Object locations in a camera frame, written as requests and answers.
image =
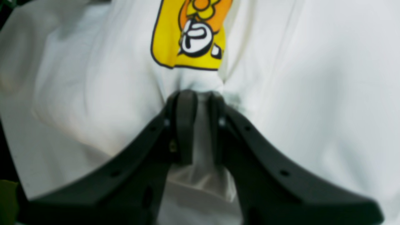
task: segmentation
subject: white fabric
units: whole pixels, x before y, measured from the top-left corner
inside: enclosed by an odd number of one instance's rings
[[[0,33],[0,87],[7,93],[0,113],[30,197],[104,163],[109,157],[100,152],[115,155],[170,93],[190,88],[220,91],[284,154],[375,198],[384,225],[400,224],[395,0],[234,0],[218,72],[154,62],[150,43],[159,0],[85,3],[36,0],[16,10]],[[93,155],[84,158],[88,151]],[[170,181],[182,184],[183,177]],[[222,200],[213,211],[200,203],[210,201],[205,197],[183,204],[174,200],[174,190],[183,187],[168,187],[161,225],[240,218],[237,208],[224,211]]]

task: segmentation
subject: wrinkled cloth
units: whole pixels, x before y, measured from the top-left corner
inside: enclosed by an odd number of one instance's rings
[[[373,197],[384,225],[400,224],[400,5],[232,4],[218,71],[154,61],[160,0],[36,0],[15,10],[0,32],[0,113],[29,196],[105,163],[157,115],[169,94],[189,88],[222,93],[285,155]],[[193,171],[169,179],[160,222],[239,224],[229,179],[212,188],[191,186],[184,178]],[[210,197],[215,210],[207,208],[207,198],[174,200],[173,190],[187,187],[179,192],[185,199],[202,192],[219,196]]]

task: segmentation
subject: yellow graphic print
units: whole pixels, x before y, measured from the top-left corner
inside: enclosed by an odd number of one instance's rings
[[[163,0],[151,52],[165,67],[218,70],[225,49],[224,19],[232,0]]]

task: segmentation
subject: black plastic frame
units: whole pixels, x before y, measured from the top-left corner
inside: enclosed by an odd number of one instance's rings
[[[378,204],[313,175],[271,145],[223,97],[208,100],[217,165],[235,179],[243,225],[372,225]],[[110,162],[34,201],[19,188],[18,221],[47,224],[155,224],[173,163],[192,163],[197,95],[172,94],[165,108]]]

